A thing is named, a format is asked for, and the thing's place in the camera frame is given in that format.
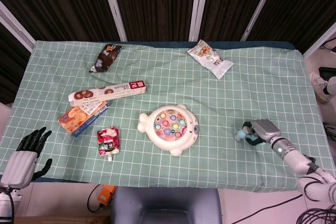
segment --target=metal frame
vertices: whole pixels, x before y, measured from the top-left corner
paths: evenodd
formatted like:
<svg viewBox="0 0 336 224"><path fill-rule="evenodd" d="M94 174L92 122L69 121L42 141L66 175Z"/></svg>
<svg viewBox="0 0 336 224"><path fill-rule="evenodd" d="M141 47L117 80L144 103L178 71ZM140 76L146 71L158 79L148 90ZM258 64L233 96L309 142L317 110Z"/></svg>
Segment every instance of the metal frame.
<svg viewBox="0 0 336 224"><path fill-rule="evenodd" d="M0 1L0 23L27 48L29 52L33 50L36 40L29 32L20 24L8 8Z"/></svg>
<svg viewBox="0 0 336 224"><path fill-rule="evenodd" d="M124 28L124 24L122 22L121 14L118 7L117 0L108 0L109 6L111 9L111 13L113 15L113 19L115 22L115 26L117 27L117 31L120 37L120 41L127 41L127 36Z"/></svg>
<svg viewBox="0 0 336 224"><path fill-rule="evenodd" d="M240 41L246 41L246 39L247 39L248 35L250 34L250 32L251 32L251 30L252 30L252 28L253 28L253 26L254 26L257 18L258 18L258 16L259 16L259 14L261 12L261 10L264 7L265 2L266 2L266 0L260 0L259 1L259 4L258 4L257 8L255 9L255 11L254 11L254 13L252 15L252 18L251 18L250 22L248 23L248 25L247 25L247 27L246 27L246 29L245 29L245 31L243 33L243 36L241 37Z"/></svg>
<svg viewBox="0 0 336 224"><path fill-rule="evenodd" d="M204 5L205 0L194 0L189 31L189 41L197 41L198 39L203 17Z"/></svg>
<svg viewBox="0 0 336 224"><path fill-rule="evenodd" d="M303 54L308 59L327 39L336 33L336 22Z"/></svg>

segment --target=robotic hand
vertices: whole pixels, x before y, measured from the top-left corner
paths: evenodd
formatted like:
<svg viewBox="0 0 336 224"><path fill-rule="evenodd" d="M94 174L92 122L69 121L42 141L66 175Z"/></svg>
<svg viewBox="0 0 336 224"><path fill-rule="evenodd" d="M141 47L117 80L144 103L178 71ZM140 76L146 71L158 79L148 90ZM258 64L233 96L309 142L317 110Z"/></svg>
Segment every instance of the robotic hand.
<svg viewBox="0 0 336 224"><path fill-rule="evenodd" d="M10 156L6 165L5 171L0 180L0 188L6 189L9 193L13 189L23 189L27 187L31 181L45 175L50 169L53 160L47 160L45 167L38 172L35 172L37 159L47 141L51 131L42 134L46 130L43 127L40 130L35 130L32 134L25 136L19 143L16 151Z"/></svg>
<svg viewBox="0 0 336 224"><path fill-rule="evenodd" d="M315 158L303 155L270 120L245 122L236 140L245 139L251 145L269 143L283 162L296 174L299 190L312 201L325 201L336 205L336 179L315 164Z"/></svg>

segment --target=juice pouch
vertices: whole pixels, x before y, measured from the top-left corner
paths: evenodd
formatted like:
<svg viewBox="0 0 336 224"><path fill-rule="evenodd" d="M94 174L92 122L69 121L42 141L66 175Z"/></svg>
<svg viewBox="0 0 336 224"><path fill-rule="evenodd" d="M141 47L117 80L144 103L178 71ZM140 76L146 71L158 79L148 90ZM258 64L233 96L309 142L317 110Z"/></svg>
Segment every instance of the juice pouch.
<svg viewBox="0 0 336 224"><path fill-rule="evenodd" d="M197 45L188 51L199 64L210 70L218 80L232 67L233 63L224 60L214 49L205 41L200 40Z"/></svg>
<svg viewBox="0 0 336 224"><path fill-rule="evenodd" d="M112 161L112 155L119 153L119 130L115 127L102 129L97 132L97 138L99 155L107 155L108 161Z"/></svg>

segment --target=toy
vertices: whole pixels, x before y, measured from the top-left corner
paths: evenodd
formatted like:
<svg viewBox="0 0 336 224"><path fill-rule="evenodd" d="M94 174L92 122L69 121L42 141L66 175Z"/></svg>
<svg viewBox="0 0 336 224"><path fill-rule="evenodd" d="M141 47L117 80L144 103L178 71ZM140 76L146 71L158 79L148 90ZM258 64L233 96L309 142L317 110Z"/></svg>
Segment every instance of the toy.
<svg viewBox="0 0 336 224"><path fill-rule="evenodd" d="M180 156L192 146L198 136L196 117L183 104L167 105L155 110L149 116L141 113L138 131L147 133L157 147Z"/></svg>

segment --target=snack box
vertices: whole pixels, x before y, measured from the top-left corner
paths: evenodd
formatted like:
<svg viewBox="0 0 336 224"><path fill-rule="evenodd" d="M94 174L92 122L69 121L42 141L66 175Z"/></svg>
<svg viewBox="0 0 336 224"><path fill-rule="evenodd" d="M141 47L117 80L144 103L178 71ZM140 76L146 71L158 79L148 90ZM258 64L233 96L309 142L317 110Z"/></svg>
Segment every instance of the snack box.
<svg viewBox="0 0 336 224"><path fill-rule="evenodd" d="M105 101L76 106L61 116L58 122L69 134L78 136L108 108Z"/></svg>
<svg viewBox="0 0 336 224"><path fill-rule="evenodd" d="M80 106L93 102L106 101L120 97L141 94L146 91L144 81L132 81L102 88L73 92L68 96L71 106Z"/></svg>

